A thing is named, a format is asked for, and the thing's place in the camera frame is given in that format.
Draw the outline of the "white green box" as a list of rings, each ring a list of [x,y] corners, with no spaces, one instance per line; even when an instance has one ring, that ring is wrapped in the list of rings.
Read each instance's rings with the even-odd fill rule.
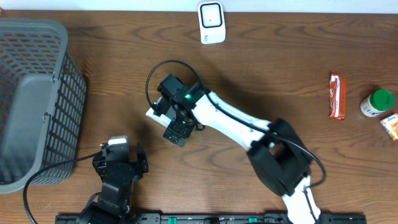
[[[171,121],[175,119],[175,111],[169,101],[160,97],[146,112],[146,116],[167,128]]]

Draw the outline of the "orange chocolate bar wrapper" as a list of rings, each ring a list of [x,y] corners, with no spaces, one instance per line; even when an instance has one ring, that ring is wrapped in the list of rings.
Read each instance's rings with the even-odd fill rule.
[[[342,74],[330,74],[330,118],[343,120],[346,114],[346,80]]]

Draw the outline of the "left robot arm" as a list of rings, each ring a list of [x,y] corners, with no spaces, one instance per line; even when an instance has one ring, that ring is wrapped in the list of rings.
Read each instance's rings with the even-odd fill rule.
[[[77,223],[129,223],[132,220],[129,211],[133,185],[149,171],[141,143],[136,146],[136,158],[130,160],[127,143],[101,145],[92,165],[100,176],[102,188],[91,196]]]

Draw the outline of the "green lid jar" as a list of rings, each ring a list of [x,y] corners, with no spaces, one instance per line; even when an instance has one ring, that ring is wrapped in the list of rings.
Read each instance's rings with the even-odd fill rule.
[[[367,96],[360,104],[361,112],[367,117],[376,117],[395,105],[394,95],[384,89]]]

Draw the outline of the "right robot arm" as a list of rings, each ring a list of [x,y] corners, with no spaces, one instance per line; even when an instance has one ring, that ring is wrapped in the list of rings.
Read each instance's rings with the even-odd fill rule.
[[[289,123],[250,116],[201,83],[189,87],[174,75],[165,78],[157,90],[161,97],[146,115],[165,126],[164,138],[184,146],[194,129],[219,131],[246,151],[258,179],[282,197],[291,223],[320,222],[310,178],[310,164],[317,159]]]

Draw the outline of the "small orange packet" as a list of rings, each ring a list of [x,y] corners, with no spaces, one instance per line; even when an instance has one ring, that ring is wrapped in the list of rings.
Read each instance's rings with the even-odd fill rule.
[[[398,139],[398,120],[397,120],[397,113],[394,113],[382,120],[380,120],[380,123],[384,127],[384,129],[387,131],[387,133],[390,135],[390,137],[395,141]]]

